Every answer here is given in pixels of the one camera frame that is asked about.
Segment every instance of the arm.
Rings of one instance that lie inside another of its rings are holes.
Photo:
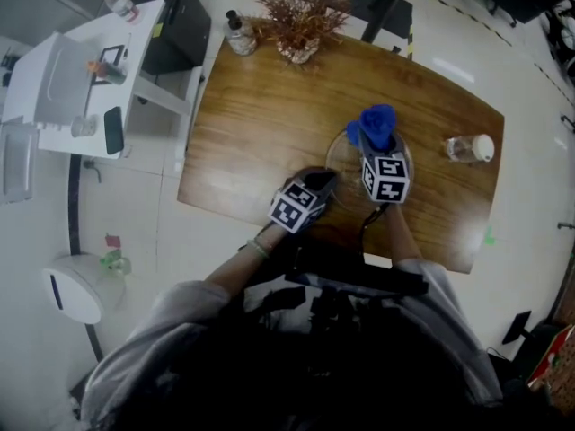
[[[259,232],[254,240],[270,254],[287,234],[281,226],[271,224]],[[242,292],[264,260],[261,253],[248,244],[209,275],[206,282],[222,286],[234,298]]]
[[[396,204],[390,205],[385,211],[385,220],[392,244],[392,263],[396,265],[405,259],[422,259],[420,248],[405,223],[402,208]]]

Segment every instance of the gray shirt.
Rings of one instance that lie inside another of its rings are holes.
[[[384,300],[384,306],[395,306],[424,332],[437,340],[463,370],[472,401],[484,403],[501,398],[497,377],[487,354],[482,349],[461,311],[445,268],[418,259],[401,262],[397,268],[421,274],[429,282],[426,295],[404,297],[399,303]],[[250,311],[270,291],[297,286],[279,277],[245,291],[244,308]],[[320,289],[307,286],[313,295]],[[86,384],[82,419],[94,422],[110,410],[121,407],[125,399],[155,370],[155,361],[190,334],[199,334],[205,322],[217,318],[230,302],[230,295],[220,286],[190,281],[180,283],[158,296],[152,311],[128,337],[126,343],[110,353],[93,371]],[[309,318],[305,308],[284,318],[280,330],[306,332]]]

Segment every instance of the dried flower arrangement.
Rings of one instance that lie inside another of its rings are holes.
[[[349,0],[255,0],[267,19],[254,29],[263,39],[273,40],[290,62],[303,64],[325,39],[333,39],[349,16]]]

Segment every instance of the wrist strap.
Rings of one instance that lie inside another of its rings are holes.
[[[264,259],[269,259],[270,255],[263,249],[255,240],[248,240],[246,242],[249,246],[252,246]]]

